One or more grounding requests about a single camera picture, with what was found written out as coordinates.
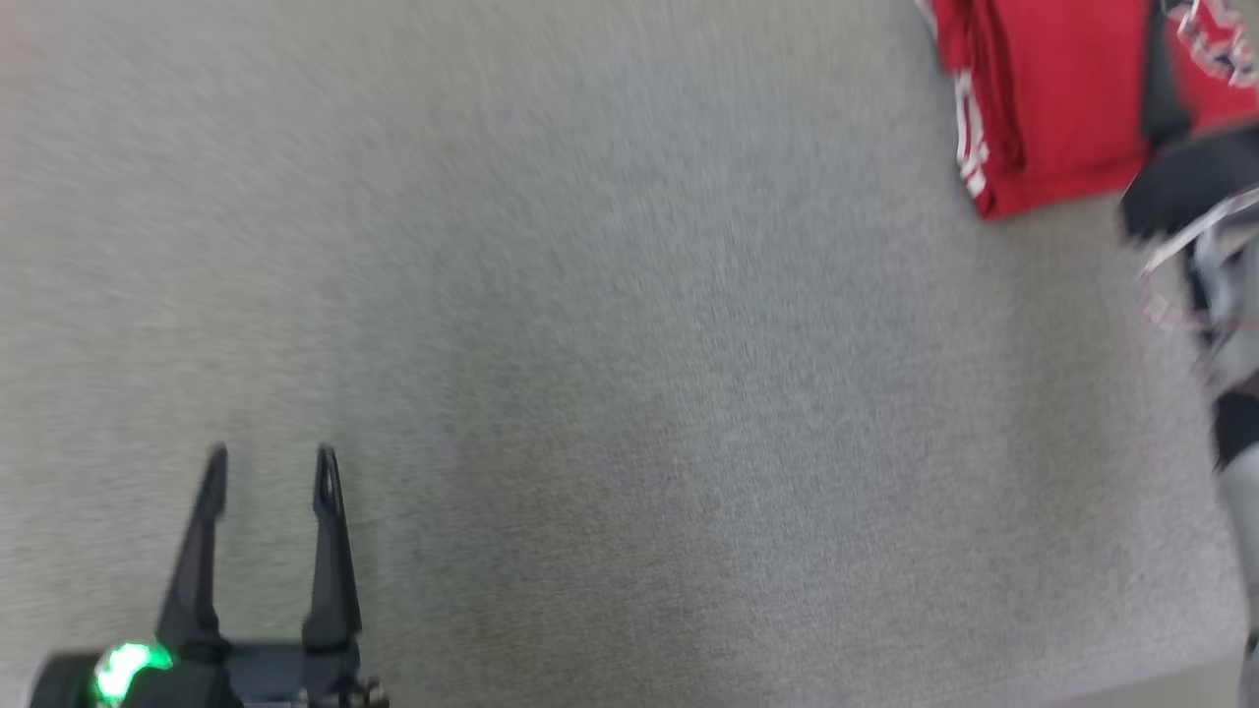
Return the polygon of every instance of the red fabric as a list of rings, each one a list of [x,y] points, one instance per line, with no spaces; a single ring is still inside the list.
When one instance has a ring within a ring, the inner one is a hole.
[[[985,218],[1126,188],[1141,128],[1151,3],[1167,10],[1195,130],[1259,116],[1254,58],[1226,0],[923,0],[957,77],[962,179]]]

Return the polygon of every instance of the folded garment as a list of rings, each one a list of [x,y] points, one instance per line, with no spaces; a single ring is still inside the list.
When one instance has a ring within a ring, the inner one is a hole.
[[[1165,141],[1259,117],[1228,0],[919,0],[985,218],[1126,188]]]

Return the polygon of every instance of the green light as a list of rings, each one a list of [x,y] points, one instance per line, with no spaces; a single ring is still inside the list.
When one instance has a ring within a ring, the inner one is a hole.
[[[170,653],[157,645],[138,642],[120,644],[111,649],[97,664],[96,693],[101,703],[117,708],[127,697],[131,679],[140,669],[169,669],[175,665]]]

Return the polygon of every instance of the gray fabric surface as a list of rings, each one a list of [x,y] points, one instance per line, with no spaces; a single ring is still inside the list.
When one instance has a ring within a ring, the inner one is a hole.
[[[1240,646],[1114,200],[998,226],[885,0],[0,1],[0,690],[296,631],[400,705],[1035,705]]]

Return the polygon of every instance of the robotic arm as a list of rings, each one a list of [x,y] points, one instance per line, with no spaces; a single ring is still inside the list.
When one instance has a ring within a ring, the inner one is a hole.
[[[360,675],[363,630],[336,454],[315,471],[319,540],[301,641],[232,642],[214,611],[214,528],[227,493],[227,450],[206,465],[154,641],[45,661],[28,708],[387,708]]]

